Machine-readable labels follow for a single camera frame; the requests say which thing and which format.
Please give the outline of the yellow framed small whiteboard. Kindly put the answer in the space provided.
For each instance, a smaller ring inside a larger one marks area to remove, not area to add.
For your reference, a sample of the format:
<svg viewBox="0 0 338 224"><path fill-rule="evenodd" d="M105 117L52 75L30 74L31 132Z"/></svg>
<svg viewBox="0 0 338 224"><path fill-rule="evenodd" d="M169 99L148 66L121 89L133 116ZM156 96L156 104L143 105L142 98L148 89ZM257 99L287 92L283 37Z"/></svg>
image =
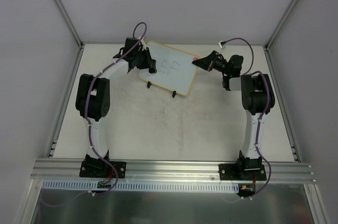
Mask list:
<svg viewBox="0 0 338 224"><path fill-rule="evenodd" d="M139 78L168 91L176 91L178 95L188 96L198 69L192 61L194 57L200 57L154 41L149 41L147 47L156 60L157 72L151 74L147 69L140 70Z"/></svg>

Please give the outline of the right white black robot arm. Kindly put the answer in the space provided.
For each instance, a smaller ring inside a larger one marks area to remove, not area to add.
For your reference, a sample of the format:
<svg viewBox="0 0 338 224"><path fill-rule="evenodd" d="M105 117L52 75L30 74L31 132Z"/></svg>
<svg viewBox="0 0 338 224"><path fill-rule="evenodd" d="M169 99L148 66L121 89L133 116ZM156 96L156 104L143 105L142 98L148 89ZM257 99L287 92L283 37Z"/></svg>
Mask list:
<svg viewBox="0 0 338 224"><path fill-rule="evenodd" d="M233 164L219 164L222 181L265 181L266 170L262 156L262 133L267 115L275 105L269 75L261 72L241 74L243 56L232 55L229 60L216 51L202 59L193 59L192 64L205 70L222 73L222 85L227 91L240 91L241 103L246 111L245 139L239 156Z"/></svg>

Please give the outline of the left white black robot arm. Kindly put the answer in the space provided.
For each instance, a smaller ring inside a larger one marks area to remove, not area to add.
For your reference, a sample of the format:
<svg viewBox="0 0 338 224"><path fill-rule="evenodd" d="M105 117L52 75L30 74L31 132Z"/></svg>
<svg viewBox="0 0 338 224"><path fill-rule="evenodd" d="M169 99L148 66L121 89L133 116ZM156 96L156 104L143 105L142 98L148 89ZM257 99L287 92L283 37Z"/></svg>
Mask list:
<svg viewBox="0 0 338 224"><path fill-rule="evenodd" d="M81 163L82 178L118 177L109 159L104 118L110 110L110 82L134 68L155 74L156 60L151 57L143 38L127 38L112 63L97 75L82 74L76 96L76 110L88 128L89 147Z"/></svg>

